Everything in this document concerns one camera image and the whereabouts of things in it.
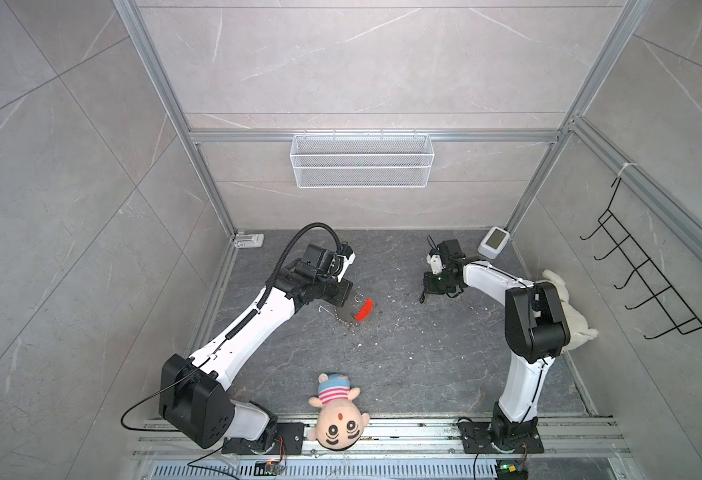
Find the metal keyring holder red handle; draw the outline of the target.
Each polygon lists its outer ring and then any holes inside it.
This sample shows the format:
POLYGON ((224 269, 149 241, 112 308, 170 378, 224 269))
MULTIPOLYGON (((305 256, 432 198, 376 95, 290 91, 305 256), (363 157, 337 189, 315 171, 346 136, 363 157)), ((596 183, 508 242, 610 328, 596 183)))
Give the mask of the metal keyring holder red handle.
POLYGON ((361 293, 351 293, 342 306, 334 308, 335 318, 347 325, 357 325, 373 313, 374 302, 361 293))

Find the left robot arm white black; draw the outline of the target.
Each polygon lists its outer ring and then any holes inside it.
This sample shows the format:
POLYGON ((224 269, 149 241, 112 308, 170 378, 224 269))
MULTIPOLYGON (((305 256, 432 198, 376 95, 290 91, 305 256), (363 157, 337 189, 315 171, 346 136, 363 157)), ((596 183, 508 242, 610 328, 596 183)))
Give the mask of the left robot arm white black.
POLYGON ((314 300, 341 306, 353 283, 344 278, 350 262, 337 272, 310 275, 299 265, 277 275, 226 330, 182 357, 171 356, 160 376, 159 415, 195 444, 210 448, 223 439, 271 447, 278 417, 253 402, 230 398, 228 389, 249 358, 301 307, 314 300))

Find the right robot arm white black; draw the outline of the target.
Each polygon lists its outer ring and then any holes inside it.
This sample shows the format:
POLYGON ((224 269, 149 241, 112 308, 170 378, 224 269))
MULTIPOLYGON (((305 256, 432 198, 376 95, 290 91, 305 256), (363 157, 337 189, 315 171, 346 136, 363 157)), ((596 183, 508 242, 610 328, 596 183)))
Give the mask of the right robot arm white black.
POLYGON ((556 287, 549 281, 514 277, 486 260, 470 258, 456 239, 430 241, 429 246, 421 303, 429 295, 455 298, 473 288, 504 307, 511 363, 503 393, 493 407, 489 438, 497 450, 511 452, 536 435, 546 377, 570 341, 556 287))

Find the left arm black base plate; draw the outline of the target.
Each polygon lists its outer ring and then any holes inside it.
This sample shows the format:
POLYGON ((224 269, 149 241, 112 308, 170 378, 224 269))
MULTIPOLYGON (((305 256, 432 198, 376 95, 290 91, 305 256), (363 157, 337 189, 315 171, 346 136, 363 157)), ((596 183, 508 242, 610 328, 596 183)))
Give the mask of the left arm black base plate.
POLYGON ((302 452, 306 425, 300 422, 278 422, 270 424, 255 441, 228 440, 221 452, 240 455, 299 455, 302 452))

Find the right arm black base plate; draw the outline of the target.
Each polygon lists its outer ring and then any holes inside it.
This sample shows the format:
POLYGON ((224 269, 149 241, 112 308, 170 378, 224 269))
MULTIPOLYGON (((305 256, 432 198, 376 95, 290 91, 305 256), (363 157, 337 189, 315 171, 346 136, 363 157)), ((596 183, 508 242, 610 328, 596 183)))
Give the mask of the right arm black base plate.
POLYGON ((537 420, 506 424, 461 419, 456 423, 463 449, 468 454, 541 454, 545 451, 537 420))

